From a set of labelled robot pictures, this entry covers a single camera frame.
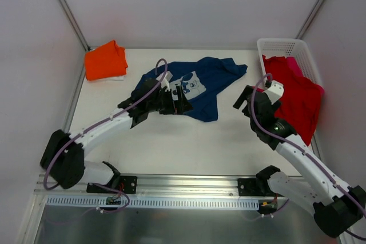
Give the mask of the white plastic basket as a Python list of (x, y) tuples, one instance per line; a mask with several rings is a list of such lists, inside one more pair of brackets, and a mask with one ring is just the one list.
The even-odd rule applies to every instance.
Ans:
[(266, 74), (263, 55), (266, 58), (293, 57), (304, 77), (323, 87), (316, 62), (305, 41), (290, 38), (260, 38), (257, 40), (257, 49), (262, 75)]

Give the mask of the navy blue printed t-shirt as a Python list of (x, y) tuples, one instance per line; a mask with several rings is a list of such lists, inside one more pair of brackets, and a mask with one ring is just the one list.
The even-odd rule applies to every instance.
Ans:
[(217, 95), (239, 80), (247, 72), (247, 65), (238, 65), (233, 58), (204, 57), (196, 62), (174, 61), (165, 65), (163, 61), (143, 74), (131, 95), (135, 95), (148, 79), (157, 79), (166, 70), (171, 73), (169, 87), (172, 98), (177, 98), (176, 87), (191, 104), (192, 110), (183, 114), (202, 122), (218, 120)]

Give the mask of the red t-shirt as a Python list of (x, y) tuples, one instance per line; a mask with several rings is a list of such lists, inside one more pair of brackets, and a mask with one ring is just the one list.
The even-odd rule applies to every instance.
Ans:
[(266, 72), (284, 85), (284, 94), (276, 117), (286, 120), (294, 127), (309, 146), (316, 130), (323, 96), (310, 79), (297, 77), (293, 73), (287, 65), (286, 57), (266, 58), (263, 55), (263, 61)]

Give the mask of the left aluminium frame post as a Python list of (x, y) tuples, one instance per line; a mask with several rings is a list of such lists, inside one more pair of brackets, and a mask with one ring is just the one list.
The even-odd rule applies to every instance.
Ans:
[(91, 50), (90, 45), (88, 44), (67, 0), (57, 0), (57, 2), (59, 3), (67, 21), (69, 22), (71, 28), (73, 29), (79, 43), (81, 44), (82, 48), (88, 52)]

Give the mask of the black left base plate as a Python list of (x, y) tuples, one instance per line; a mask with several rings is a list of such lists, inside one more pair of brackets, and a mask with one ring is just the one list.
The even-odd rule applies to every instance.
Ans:
[(92, 194), (117, 194), (118, 192), (123, 192), (125, 194), (135, 194), (137, 188), (137, 179), (138, 177), (136, 176), (114, 175), (107, 184), (88, 184), (86, 192)]

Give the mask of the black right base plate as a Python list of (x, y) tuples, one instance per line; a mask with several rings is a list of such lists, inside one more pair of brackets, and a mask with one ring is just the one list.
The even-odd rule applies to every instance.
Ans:
[(262, 197), (264, 195), (256, 178), (238, 178), (237, 190), (240, 197)]

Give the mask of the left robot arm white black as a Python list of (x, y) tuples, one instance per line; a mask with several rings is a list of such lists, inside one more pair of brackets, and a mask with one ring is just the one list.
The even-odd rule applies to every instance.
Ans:
[(63, 189), (87, 183), (89, 193), (123, 191), (127, 185), (118, 169), (107, 161), (86, 161), (87, 154), (113, 135), (145, 121), (150, 113), (183, 115), (191, 110), (193, 106), (182, 86), (147, 79), (101, 121), (74, 133), (55, 131), (46, 145), (40, 166), (46, 172), (45, 177), (52, 177), (55, 185)]

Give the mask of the aluminium frame post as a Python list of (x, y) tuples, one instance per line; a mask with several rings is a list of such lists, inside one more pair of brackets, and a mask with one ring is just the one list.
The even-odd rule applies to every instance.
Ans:
[(301, 25), (297, 35), (295, 36), (296, 39), (303, 39), (311, 28), (312, 23), (315, 21), (316, 17), (318, 16), (321, 8), (324, 6), (326, 0), (316, 0), (314, 5), (312, 6), (308, 16), (306, 17), (304, 23)]
[(71, 28), (73, 29), (79, 43), (81, 44), (82, 48), (88, 52), (91, 50), (90, 45), (88, 44), (67, 0), (57, 0), (57, 2), (59, 3), (67, 21), (69, 22)]

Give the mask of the folded orange t-shirt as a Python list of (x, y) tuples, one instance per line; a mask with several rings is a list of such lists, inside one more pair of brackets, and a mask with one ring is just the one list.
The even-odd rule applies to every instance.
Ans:
[(84, 67), (88, 81), (123, 77), (128, 68), (125, 48), (112, 40), (86, 53)]

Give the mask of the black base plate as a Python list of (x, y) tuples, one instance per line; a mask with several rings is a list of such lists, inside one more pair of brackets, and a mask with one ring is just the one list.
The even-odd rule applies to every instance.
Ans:
[(118, 192), (123, 192), (125, 194), (135, 194), (137, 188), (137, 179), (138, 177), (136, 176), (114, 175), (107, 184), (88, 184), (86, 192), (92, 194), (117, 194)]
[(240, 197), (262, 197), (264, 195), (256, 178), (238, 178), (237, 190)]

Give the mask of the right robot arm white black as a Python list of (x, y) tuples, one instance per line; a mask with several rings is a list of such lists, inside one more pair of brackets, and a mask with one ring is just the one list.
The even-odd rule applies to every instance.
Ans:
[(255, 190), (267, 196), (276, 193), (308, 212), (323, 233), (337, 238), (365, 217), (365, 190), (338, 177), (308, 148), (296, 130), (275, 117), (284, 93), (282, 84), (271, 82), (264, 91), (246, 86), (233, 107), (243, 108), (250, 128), (260, 141), (284, 157), (305, 183), (290, 179), (275, 166), (256, 174)]

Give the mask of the aluminium mounting rail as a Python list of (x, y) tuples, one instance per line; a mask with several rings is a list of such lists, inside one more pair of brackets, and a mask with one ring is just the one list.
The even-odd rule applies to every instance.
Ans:
[(237, 179), (255, 176), (214, 175), (157, 175), (123, 174), (136, 176), (136, 196), (144, 197), (238, 197)]

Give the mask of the right aluminium frame post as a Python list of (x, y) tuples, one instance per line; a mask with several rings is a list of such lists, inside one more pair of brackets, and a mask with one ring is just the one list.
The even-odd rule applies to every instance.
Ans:
[(301, 25), (297, 35), (295, 36), (296, 39), (303, 39), (311, 28), (312, 23), (315, 21), (316, 17), (318, 16), (321, 8), (324, 6), (326, 0), (316, 0), (314, 5), (312, 6), (308, 16), (306, 17), (304, 23)]

